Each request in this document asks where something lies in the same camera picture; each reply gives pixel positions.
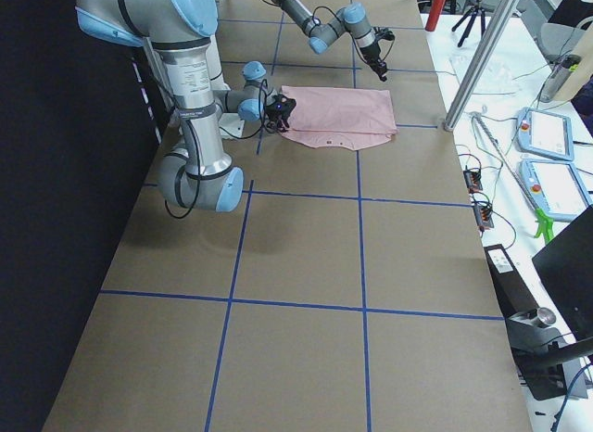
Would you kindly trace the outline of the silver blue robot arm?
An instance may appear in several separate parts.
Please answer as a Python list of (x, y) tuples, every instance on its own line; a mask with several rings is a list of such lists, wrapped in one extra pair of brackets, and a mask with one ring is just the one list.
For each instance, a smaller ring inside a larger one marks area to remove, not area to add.
[(388, 67), (381, 55), (380, 42), (393, 43), (395, 35), (388, 29), (372, 26), (368, 20), (364, 5), (353, 2), (338, 9), (329, 9), (332, 16), (323, 22), (316, 15), (316, 10), (309, 10), (301, 0), (270, 0), (279, 7), (307, 36), (311, 50), (320, 55), (344, 34), (347, 34), (356, 46), (362, 62), (368, 66), (381, 82), (387, 80)]
[(215, 0), (76, 0), (76, 11), (85, 33), (115, 44), (149, 44), (162, 62), (158, 85), (179, 113), (183, 134), (158, 174), (166, 203), (234, 210), (244, 174), (223, 149), (221, 115), (235, 112), (285, 131), (295, 100), (275, 91), (258, 62), (246, 64), (242, 90), (213, 89), (207, 50), (218, 27)]

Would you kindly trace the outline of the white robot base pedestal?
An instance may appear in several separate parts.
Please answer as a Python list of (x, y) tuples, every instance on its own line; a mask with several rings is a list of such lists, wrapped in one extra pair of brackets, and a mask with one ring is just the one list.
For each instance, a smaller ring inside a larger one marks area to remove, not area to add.
[[(208, 73), (211, 89), (228, 91), (230, 86), (224, 81), (220, 55), (215, 35), (210, 36), (210, 45), (206, 51)], [(241, 138), (243, 136), (245, 123), (237, 113), (224, 111), (219, 118), (221, 137), (223, 139)]]

